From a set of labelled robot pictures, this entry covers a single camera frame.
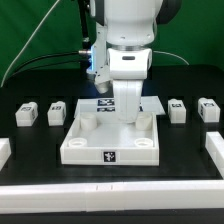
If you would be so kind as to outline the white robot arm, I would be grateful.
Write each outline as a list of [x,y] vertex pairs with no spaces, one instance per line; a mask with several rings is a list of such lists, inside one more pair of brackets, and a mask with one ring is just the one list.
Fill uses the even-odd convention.
[[150,44],[157,26],[170,22],[181,4],[182,0],[90,0],[96,41],[87,73],[100,93],[113,89],[119,120],[137,119],[143,82],[152,64]]

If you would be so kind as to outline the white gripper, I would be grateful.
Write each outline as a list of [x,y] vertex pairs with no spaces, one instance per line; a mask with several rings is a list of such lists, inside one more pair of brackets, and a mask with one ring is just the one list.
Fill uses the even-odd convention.
[[152,50],[108,50],[109,75],[113,82],[115,112],[125,123],[136,121],[143,82],[152,63]]

